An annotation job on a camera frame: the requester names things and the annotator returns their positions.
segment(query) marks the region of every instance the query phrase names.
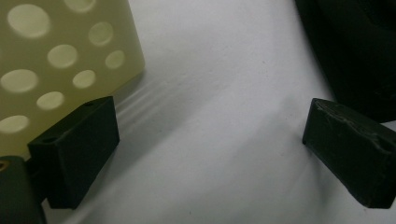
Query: white surface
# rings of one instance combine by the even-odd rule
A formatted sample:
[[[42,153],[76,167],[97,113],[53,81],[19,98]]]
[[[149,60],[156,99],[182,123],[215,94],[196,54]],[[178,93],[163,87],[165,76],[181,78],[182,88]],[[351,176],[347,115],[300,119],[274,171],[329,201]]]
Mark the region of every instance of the white surface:
[[[51,223],[393,223],[302,145],[332,99],[291,0],[134,0],[145,74],[117,93],[121,142]]]

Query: circular hole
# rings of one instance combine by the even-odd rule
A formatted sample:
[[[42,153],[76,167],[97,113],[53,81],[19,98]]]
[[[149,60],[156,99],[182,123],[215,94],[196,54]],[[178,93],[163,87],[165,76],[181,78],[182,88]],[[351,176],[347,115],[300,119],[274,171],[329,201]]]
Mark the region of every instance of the circular hole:
[[[91,70],[86,70],[78,73],[73,78],[73,84],[79,89],[90,87],[96,80],[96,75]]]
[[[11,92],[25,92],[33,89],[37,83],[37,75],[25,69],[14,70],[5,75],[0,79],[0,83],[4,89]]]
[[[37,38],[50,30],[50,17],[41,7],[25,4],[12,8],[7,15],[14,31],[27,38]]]
[[[64,0],[66,5],[76,12],[86,12],[93,8],[95,0]]]
[[[113,26],[108,22],[96,23],[88,33],[88,38],[94,45],[103,46],[113,37]]]
[[[58,91],[52,91],[42,95],[36,103],[43,110],[55,109],[64,103],[64,95]]]
[[[106,66],[111,69],[116,69],[125,61],[125,54],[121,50],[116,50],[106,57]]]
[[[29,125],[29,119],[22,115],[12,116],[0,121],[0,133],[17,133]]]
[[[9,161],[0,161],[0,172],[5,171],[9,166]]]
[[[58,139],[58,138],[57,137],[50,137],[50,138],[43,139],[41,142],[43,142],[43,143],[52,143],[52,142],[55,142],[56,139]]]
[[[73,65],[78,58],[77,50],[70,45],[59,45],[49,51],[49,63],[57,68],[66,68]]]

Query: black rubber block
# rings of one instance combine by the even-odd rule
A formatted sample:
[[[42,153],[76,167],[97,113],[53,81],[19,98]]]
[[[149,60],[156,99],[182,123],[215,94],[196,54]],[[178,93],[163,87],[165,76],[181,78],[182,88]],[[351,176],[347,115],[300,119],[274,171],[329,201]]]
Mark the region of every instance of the black rubber block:
[[[396,195],[396,133],[337,103],[314,99],[303,143],[364,206],[390,208]]]
[[[112,97],[88,102],[29,143],[52,208],[76,208],[120,141]]]

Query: black fabric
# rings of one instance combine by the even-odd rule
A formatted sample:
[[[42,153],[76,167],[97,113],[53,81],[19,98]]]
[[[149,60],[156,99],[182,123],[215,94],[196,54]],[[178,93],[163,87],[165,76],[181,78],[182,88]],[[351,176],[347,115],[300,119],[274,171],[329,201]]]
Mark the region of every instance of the black fabric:
[[[335,98],[378,122],[396,119],[394,0],[296,0]]]

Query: yellowish plastic panel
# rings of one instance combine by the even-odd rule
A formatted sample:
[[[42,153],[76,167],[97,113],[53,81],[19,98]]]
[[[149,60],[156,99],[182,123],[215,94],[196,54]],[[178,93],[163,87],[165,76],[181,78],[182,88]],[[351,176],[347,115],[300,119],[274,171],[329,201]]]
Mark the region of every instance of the yellowish plastic panel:
[[[127,0],[2,0],[0,31],[0,156],[144,68]]]

